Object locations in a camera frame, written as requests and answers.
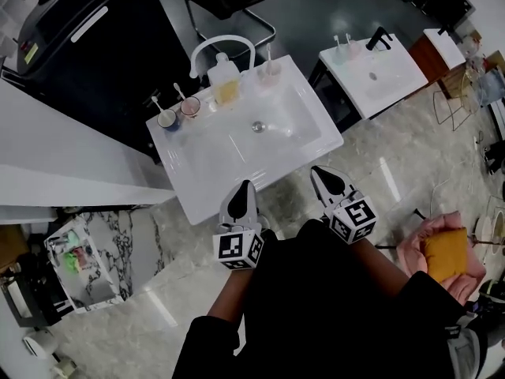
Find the soap dispenser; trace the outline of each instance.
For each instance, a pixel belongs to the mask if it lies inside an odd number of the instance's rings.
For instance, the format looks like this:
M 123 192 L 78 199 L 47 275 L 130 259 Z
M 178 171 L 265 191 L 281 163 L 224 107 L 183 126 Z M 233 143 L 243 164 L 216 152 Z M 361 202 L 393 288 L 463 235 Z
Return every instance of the soap dispenser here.
M 230 62 L 228 56 L 220 52 L 215 58 L 218 63 L 208 71 L 212 93 L 219 105 L 235 101 L 240 94 L 240 72 L 236 65 Z

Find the white box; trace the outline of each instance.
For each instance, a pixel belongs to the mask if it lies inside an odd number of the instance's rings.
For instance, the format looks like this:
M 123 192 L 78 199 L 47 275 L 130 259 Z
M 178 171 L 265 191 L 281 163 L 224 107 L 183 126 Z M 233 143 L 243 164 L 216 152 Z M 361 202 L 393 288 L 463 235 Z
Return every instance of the white box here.
M 212 236 L 214 258 L 229 269 L 255 268 L 263 240 L 255 231 L 238 231 Z
M 331 213 L 330 228 L 347 244 L 370 235 L 377 221 L 370 197 L 363 197 Z

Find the sink basin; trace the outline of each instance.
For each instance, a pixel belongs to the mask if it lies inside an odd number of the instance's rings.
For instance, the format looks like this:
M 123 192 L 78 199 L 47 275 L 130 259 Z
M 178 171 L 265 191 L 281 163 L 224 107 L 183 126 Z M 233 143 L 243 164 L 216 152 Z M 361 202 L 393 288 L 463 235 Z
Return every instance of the sink basin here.
M 70 231 L 78 237 L 78 243 L 58 245 L 56 250 L 52 251 L 47 242 L 52 238 L 65 237 Z M 82 217 L 76 217 L 51 235 L 46 240 L 46 248 L 63 290 L 77 313 L 123 302 L 119 289 L 109 276 Z M 79 272 L 72 272 L 65 264 L 65 254 L 76 248 L 87 250 L 88 264 Z
M 256 87 L 225 107 L 217 107 L 210 88 L 198 92 L 200 111 L 174 133 L 156 118 L 147 122 L 191 224 L 215 215 L 240 181 L 249 179 L 261 190 L 343 144 L 291 57 L 277 60 L 282 75 L 273 88 Z
M 357 41 L 361 45 L 359 55 L 346 62 L 335 61 L 336 48 L 320 52 L 320 59 L 362 118 L 378 114 L 428 83 L 396 36 L 391 34 L 391 38 L 392 42 L 387 41 L 391 49 L 385 51 L 366 49 L 370 39 Z

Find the drain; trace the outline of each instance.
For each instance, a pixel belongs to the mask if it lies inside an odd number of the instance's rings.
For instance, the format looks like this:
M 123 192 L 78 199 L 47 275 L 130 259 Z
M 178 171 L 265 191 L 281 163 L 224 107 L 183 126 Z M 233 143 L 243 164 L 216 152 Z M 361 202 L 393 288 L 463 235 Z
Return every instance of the drain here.
M 256 133 L 262 133 L 267 127 L 264 123 L 256 121 L 252 124 L 252 130 Z

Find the label sticker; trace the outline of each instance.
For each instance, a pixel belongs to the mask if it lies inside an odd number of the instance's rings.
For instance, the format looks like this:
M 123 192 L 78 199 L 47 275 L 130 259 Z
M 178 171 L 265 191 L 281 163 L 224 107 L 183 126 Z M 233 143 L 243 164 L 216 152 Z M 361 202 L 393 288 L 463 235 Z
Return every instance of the label sticker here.
M 39 50 L 39 45 L 34 43 L 32 46 L 32 49 L 30 49 L 30 51 L 24 57 L 24 61 L 26 62 L 26 64 L 28 64 L 33 59 L 33 57 L 35 56 L 35 54 L 37 53 L 38 50 Z

